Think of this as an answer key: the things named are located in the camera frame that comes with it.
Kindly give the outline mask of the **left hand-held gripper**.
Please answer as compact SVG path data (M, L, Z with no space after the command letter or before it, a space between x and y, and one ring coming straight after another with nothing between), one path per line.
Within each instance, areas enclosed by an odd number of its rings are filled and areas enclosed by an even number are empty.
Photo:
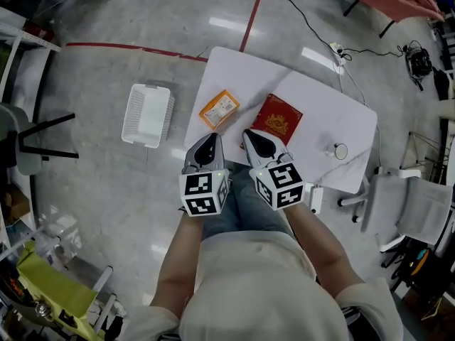
M219 215L229 192L222 137L211 133L186 153L178 178L182 206L190 217Z

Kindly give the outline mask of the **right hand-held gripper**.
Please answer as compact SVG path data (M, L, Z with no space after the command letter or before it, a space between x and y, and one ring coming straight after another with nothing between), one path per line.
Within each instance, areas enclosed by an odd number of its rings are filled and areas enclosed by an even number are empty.
M294 165L292 154L280 138L261 136L245 129L242 142L255 190L274 211L303 201L305 182Z

